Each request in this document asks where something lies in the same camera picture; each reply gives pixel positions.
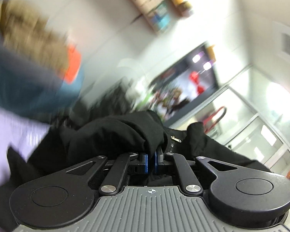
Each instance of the zipper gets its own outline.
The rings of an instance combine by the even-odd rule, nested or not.
[[[177,142],[179,142],[179,143],[181,143],[181,142],[182,142],[180,139],[178,139],[178,138],[175,138],[174,136],[171,136],[171,139],[172,139],[172,140],[175,140],[175,141],[177,141]]]
[[[171,153],[172,150],[173,150],[173,148],[174,148],[174,144],[175,144],[175,142],[174,142],[173,140],[175,140],[175,141],[177,141],[177,142],[179,142],[179,143],[182,142],[180,139],[175,138],[174,136],[171,136],[171,139],[172,139],[172,140],[171,140],[171,148],[170,148],[170,150],[168,151],[168,153]]]

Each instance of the light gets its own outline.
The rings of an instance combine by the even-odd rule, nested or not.
[[[265,125],[262,127],[261,134],[271,146],[275,144],[277,138]]]
[[[204,68],[205,70],[209,70],[209,69],[211,69],[211,67],[212,67],[212,65],[211,65],[210,62],[207,62],[207,63],[205,63],[205,64],[203,65],[203,68]]]
[[[195,55],[195,56],[193,57],[192,61],[193,61],[194,63],[197,63],[200,59],[201,59],[200,55],[197,54],[197,55]]]
[[[270,83],[266,91],[266,100],[271,110],[282,115],[282,121],[290,120],[290,93],[281,85]]]
[[[263,155],[263,153],[261,153],[261,151],[259,150],[259,148],[255,147],[254,148],[254,153],[257,156],[257,161],[260,161],[261,162],[264,159],[264,155]]]

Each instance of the crosshair marking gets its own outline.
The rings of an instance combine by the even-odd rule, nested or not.
[[[156,190],[155,189],[150,189],[147,192],[150,193],[150,194],[154,194],[156,192]]]

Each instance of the gray ribbed platform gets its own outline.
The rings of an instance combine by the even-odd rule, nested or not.
[[[14,232],[43,232],[23,225]],[[177,187],[126,187],[116,196],[102,197],[79,222],[49,232],[246,232],[209,212],[203,200],[186,197]],[[290,232],[283,225],[258,232]]]

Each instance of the television screen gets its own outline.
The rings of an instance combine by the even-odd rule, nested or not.
[[[154,99],[150,109],[155,111],[166,126],[170,126],[193,110],[218,89],[204,44],[177,61],[156,77]]]

